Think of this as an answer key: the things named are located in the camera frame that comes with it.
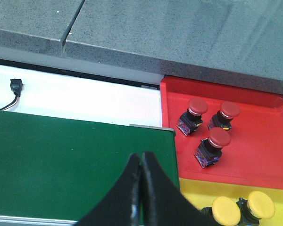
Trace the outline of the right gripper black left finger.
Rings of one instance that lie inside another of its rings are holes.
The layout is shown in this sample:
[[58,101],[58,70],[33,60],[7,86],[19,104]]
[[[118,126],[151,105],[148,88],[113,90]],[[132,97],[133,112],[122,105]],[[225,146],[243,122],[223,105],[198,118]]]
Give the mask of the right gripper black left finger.
[[121,176],[104,198],[76,224],[78,226],[137,226],[140,213],[141,167],[131,154]]

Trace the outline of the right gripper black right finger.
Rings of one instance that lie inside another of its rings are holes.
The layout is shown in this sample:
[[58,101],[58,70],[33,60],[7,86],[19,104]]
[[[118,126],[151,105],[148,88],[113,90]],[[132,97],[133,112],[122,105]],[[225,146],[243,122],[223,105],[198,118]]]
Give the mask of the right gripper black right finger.
[[141,157],[141,200],[146,226],[216,226],[194,207],[163,171],[153,152]]

